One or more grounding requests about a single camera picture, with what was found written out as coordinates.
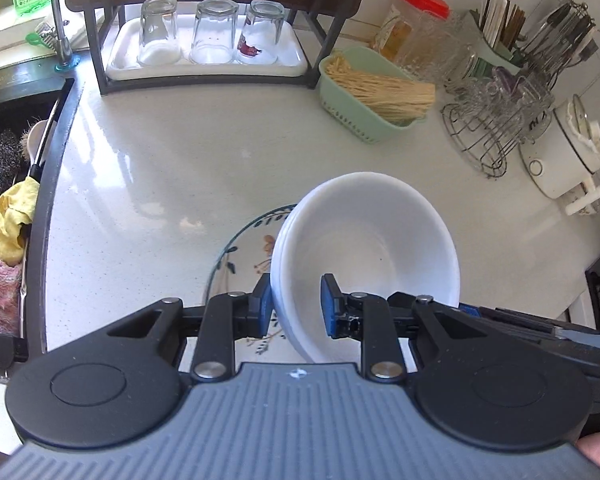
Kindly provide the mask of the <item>floral patterned plate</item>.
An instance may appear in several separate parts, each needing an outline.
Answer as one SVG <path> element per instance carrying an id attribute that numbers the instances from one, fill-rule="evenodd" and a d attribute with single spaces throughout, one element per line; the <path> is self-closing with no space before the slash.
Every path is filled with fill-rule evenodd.
<path id="1" fill-rule="evenodd" d="M 262 274 L 270 272 L 280 229 L 294 204 L 271 209 L 243 226 L 222 249 L 208 279 L 204 300 L 226 292 L 251 292 Z M 235 342 L 236 365 L 243 362 L 303 363 L 272 313 L 268 331 L 258 338 Z"/>

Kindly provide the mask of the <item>steel wool scrubber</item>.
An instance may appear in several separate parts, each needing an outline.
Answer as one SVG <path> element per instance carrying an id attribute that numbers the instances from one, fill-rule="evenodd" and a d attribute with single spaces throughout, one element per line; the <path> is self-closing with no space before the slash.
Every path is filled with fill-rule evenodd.
<path id="1" fill-rule="evenodd" d="M 0 196 L 15 182 L 22 159 L 20 137 L 12 130 L 0 133 Z"/>

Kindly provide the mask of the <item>textured glass mug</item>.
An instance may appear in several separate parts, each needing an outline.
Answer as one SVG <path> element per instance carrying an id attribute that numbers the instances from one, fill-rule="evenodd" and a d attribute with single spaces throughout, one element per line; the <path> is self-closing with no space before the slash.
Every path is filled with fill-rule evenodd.
<path id="1" fill-rule="evenodd" d="M 448 86 L 467 77 L 477 53 L 457 26 L 425 15 L 396 55 L 396 65 L 414 79 Z"/>

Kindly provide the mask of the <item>white drip tray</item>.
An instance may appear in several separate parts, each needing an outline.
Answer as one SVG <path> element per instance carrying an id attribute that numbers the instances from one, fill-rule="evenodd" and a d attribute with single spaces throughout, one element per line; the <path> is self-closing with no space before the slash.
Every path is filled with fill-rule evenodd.
<path id="1" fill-rule="evenodd" d="M 105 73 L 111 80 L 134 80 L 185 75 L 237 75 L 300 77 L 308 69 L 308 61 L 291 25 L 283 22 L 279 28 L 271 23 L 258 23 L 248 28 L 245 41 L 236 46 L 256 47 L 261 53 L 254 58 L 234 49 L 231 54 L 210 52 L 201 60 L 192 57 L 196 16 L 178 16 L 178 47 L 181 57 L 174 63 L 143 65 L 140 55 L 140 19 L 127 21 L 120 29 L 111 48 Z"/>

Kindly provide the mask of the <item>white electric cooker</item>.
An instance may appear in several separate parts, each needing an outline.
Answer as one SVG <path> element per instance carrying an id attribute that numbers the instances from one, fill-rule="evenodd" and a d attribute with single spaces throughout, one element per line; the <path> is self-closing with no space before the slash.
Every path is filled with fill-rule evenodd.
<path id="1" fill-rule="evenodd" d="M 518 150 L 536 187 L 563 202 L 565 214 L 592 214 L 600 200 L 594 181 L 600 170 L 600 123 L 588 117 L 580 96 L 553 108 L 544 131 Z"/>

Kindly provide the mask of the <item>upturned glass left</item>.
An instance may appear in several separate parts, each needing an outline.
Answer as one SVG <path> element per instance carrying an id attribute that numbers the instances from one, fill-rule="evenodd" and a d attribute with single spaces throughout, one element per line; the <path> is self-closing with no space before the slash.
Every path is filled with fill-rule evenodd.
<path id="1" fill-rule="evenodd" d="M 140 8 L 141 66 L 174 64 L 181 58 L 178 44 L 178 0 L 145 0 Z"/>

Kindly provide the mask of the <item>green utensil holder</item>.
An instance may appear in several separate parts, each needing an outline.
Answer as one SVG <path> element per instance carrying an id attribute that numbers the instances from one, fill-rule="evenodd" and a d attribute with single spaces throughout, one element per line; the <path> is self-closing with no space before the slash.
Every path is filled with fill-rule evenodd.
<path id="1" fill-rule="evenodd" d="M 462 25 L 471 52 L 468 75 L 483 77 L 494 67 L 516 75 L 515 44 L 525 21 L 524 10 L 513 0 L 480 0 L 477 9 L 467 11 Z"/>

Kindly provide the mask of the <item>translucent plastic bowl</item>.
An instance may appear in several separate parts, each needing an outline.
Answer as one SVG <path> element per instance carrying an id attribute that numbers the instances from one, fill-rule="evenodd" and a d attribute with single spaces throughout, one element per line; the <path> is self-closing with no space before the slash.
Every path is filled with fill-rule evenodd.
<path id="1" fill-rule="evenodd" d="M 317 335 L 315 306 L 306 302 L 300 290 L 302 281 L 291 275 L 279 257 L 273 259 L 272 281 L 276 312 L 291 344 L 303 359 L 312 363 L 324 361 L 321 337 Z"/>

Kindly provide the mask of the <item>upturned glass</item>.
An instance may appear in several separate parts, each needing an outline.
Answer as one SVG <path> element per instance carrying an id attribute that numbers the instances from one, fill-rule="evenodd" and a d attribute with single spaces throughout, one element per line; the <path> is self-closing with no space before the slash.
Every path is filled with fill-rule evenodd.
<path id="1" fill-rule="evenodd" d="M 242 64 L 272 65 L 285 21 L 285 8 L 276 1 L 252 0 L 247 6 L 236 56 Z"/>
<path id="2" fill-rule="evenodd" d="M 181 58 L 178 44 L 178 0 L 145 0 L 140 8 L 141 66 L 174 64 Z"/>
<path id="3" fill-rule="evenodd" d="M 220 65 L 233 62 L 238 9 L 233 0 L 202 0 L 197 4 L 194 38 L 189 51 L 193 63 Z"/>

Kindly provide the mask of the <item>white handled dish brush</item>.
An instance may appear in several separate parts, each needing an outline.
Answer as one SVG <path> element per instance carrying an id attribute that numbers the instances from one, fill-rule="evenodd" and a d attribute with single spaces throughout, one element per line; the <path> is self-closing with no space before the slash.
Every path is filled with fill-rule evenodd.
<path id="1" fill-rule="evenodd" d="M 35 181 L 41 180 L 47 137 L 50 125 L 47 120 L 36 122 L 21 141 L 23 156 L 29 163 L 28 175 Z"/>

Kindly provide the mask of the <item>upturned glass middle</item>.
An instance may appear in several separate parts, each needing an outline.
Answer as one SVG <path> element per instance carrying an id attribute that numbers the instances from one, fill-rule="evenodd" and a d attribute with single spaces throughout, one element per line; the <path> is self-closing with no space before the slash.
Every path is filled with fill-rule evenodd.
<path id="1" fill-rule="evenodd" d="M 197 4 L 194 38 L 189 51 L 193 63 L 220 65 L 233 62 L 238 9 L 233 0 L 202 0 Z"/>

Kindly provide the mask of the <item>red lid plastic jar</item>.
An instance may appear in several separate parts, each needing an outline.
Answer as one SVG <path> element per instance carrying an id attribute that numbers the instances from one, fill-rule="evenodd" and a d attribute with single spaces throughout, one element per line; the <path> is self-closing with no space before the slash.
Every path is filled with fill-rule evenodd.
<path id="1" fill-rule="evenodd" d="M 390 62 L 398 62 L 426 25 L 444 24 L 450 16 L 444 0 L 393 0 L 370 47 Z"/>

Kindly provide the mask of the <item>yellow cleaning cloth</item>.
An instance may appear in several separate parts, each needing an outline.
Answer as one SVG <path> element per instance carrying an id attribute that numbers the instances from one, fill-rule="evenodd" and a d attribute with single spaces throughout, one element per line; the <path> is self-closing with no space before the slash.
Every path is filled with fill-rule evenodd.
<path id="1" fill-rule="evenodd" d="M 0 196 L 0 260 L 19 264 L 24 255 L 23 226 L 34 220 L 40 184 L 31 177 L 14 184 Z"/>

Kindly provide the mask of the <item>green basket with noodles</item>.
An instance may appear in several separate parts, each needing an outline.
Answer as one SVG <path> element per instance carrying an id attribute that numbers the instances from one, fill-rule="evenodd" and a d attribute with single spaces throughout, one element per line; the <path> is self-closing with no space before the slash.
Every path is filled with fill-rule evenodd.
<path id="1" fill-rule="evenodd" d="M 332 52 L 318 64 L 321 106 L 350 133 L 376 144 L 426 118 L 437 89 L 366 47 Z"/>

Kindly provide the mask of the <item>upturned glass right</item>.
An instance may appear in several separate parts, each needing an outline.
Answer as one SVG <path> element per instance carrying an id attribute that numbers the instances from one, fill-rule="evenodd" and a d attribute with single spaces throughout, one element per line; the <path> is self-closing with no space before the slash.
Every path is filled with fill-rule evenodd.
<path id="1" fill-rule="evenodd" d="M 242 64 L 272 65 L 285 21 L 285 8 L 276 1 L 252 0 L 247 6 L 236 56 Z"/>

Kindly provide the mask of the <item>white ceramic bowl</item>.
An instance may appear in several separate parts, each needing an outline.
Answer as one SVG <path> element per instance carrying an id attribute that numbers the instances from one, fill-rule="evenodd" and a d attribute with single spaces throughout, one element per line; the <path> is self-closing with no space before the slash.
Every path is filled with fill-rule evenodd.
<path id="1" fill-rule="evenodd" d="M 358 362 L 360 345 L 326 334 L 321 277 L 332 274 L 343 292 L 429 295 L 460 303 L 460 264 L 440 214 L 417 190 L 377 172 L 354 172 L 317 185 L 285 220 L 275 242 L 291 275 L 315 306 L 322 363 Z"/>

